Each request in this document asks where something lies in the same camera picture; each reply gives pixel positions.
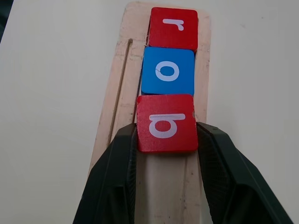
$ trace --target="wooden board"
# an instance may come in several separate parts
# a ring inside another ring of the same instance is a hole
[[[172,6],[140,2],[132,2],[126,6],[90,169],[103,154],[117,130],[135,121],[135,101],[140,95],[143,51],[147,43],[150,11],[153,7]],[[210,17],[202,10],[197,12],[199,43],[195,61],[194,106],[196,120],[206,122]],[[200,223],[202,191],[197,153],[188,155],[137,153],[136,224]]]

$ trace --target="white table surface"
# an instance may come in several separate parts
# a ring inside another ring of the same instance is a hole
[[[127,0],[15,0],[0,44],[0,223],[72,223]],[[297,0],[165,0],[212,18],[207,121],[299,222]]]

